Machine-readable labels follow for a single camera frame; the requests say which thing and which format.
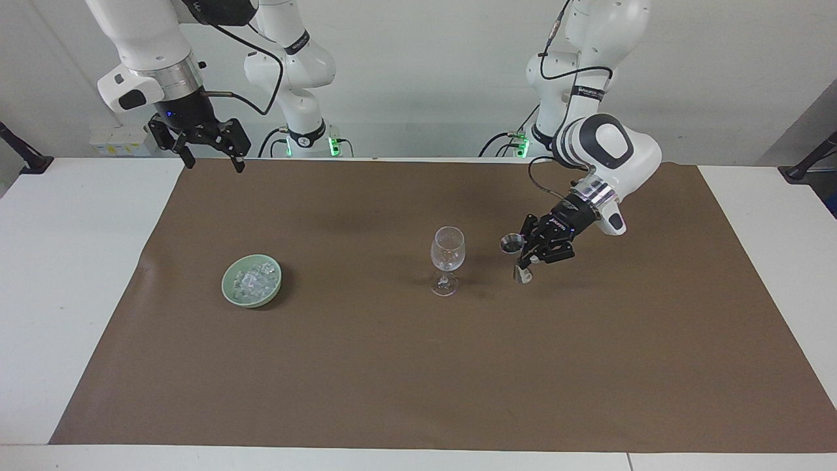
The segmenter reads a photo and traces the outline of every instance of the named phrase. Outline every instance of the black clamp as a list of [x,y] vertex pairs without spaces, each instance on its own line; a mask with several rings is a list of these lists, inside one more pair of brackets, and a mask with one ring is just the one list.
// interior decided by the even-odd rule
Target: black clamp
[[210,146],[229,156],[237,173],[244,171],[244,156],[250,150],[250,140],[244,132],[239,120],[233,118],[226,122],[205,122],[188,129],[171,129],[156,113],[148,122],[148,129],[157,142],[157,146],[164,151],[172,151],[183,161],[186,168],[195,166],[195,157],[187,144],[202,144]]
[[533,257],[544,263],[573,258],[573,239],[596,219],[593,208],[576,194],[562,199],[541,218],[528,215],[520,231],[525,243],[517,266],[526,270],[533,263]]

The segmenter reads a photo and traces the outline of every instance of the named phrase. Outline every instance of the small metal cup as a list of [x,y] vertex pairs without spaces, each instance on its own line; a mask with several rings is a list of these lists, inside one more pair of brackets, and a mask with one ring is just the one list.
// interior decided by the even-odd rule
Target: small metal cup
[[500,239],[500,250],[509,255],[515,255],[523,250],[526,239],[517,233],[511,233]]

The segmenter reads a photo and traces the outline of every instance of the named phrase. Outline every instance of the wine glass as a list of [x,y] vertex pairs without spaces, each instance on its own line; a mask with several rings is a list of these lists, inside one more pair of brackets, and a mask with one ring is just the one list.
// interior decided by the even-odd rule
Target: wine glass
[[465,235],[451,226],[436,231],[430,247],[430,259],[439,270],[433,275],[433,292],[448,297],[456,292],[460,281],[454,271],[465,261]]

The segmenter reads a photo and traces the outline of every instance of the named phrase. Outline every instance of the black band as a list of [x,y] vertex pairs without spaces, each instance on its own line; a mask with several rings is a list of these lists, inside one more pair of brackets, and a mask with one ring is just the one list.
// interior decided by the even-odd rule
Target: black band
[[577,164],[577,163],[575,163],[575,162],[571,162],[571,161],[569,161],[569,160],[568,160],[566,157],[564,157],[564,156],[565,156],[565,155],[570,155],[570,152],[571,152],[571,151],[570,151],[570,149],[567,147],[567,134],[568,134],[568,133],[569,133],[569,131],[570,131],[570,127],[572,127],[572,126],[573,126],[573,124],[577,123],[577,122],[578,122],[578,121],[580,121],[581,119],[582,119],[582,118],[578,118],[578,119],[577,119],[577,120],[575,120],[574,122],[571,122],[571,123],[569,124],[569,126],[565,126],[565,127],[564,127],[564,132],[563,132],[563,133],[562,133],[562,135],[561,135],[561,151],[562,151],[562,153],[563,153],[563,154],[562,154],[562,153],[559,153],[559,152],[554,152],[554,151],[553,151],[553,153],[554,153],[554,154],[556,154],[556,155],[560,158],[560,160],[558,161],[558,163],[560,163],[561,165],[563,165],[563,166],[564,166],[564,167],[566,167],[566,168],[572,168],[572,169],[575,169],[575,170],[584,170],[584,167],[583,167],[583,166],[581,166],[581,165],[579,165],[579,164]]
[[604,100],[604,90],[598,88],[590,88],[588,86],[576,85],[573,87],[574,96],[583,96],[584,98],[592,98],[594,100]]
[[531,127],[531,136],[535,138],[536,141],[543,144],[543,147],[547,148],[547,151],[552,150],[552,136],[547,136],[540,129],[537,128],[537,124],[533,124]]
[[288,134],[290,137],[296,142],[296,145],[300,146],[301,148],[311,148],[314,146],[314,142],[326,135],[326,120],[322,120],[322,124],[320,127],[316,129],[314,132],[309,132],[307,134],[299,134],[298,132],[294,132],[292,129],[288,130]]
[[300,36],[293,44],[285,48],[285,53],[288,55],[294,55],[302,50],[302,48],[306,47],[311,41],[311,35],[308,34],[308,30]]

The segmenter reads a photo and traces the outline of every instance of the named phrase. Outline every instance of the green led light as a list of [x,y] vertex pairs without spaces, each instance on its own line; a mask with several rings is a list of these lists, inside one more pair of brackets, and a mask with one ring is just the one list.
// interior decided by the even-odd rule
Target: green led light
[[523,142],[517,146],[517,157],[526,158],[526,155],[529,153],[529,139],[526,139],[525,137],[522,139]]
[[331,156],[337,157],[340,155],[340,143],[334,137],[329,137],[328,141],[331,143]]

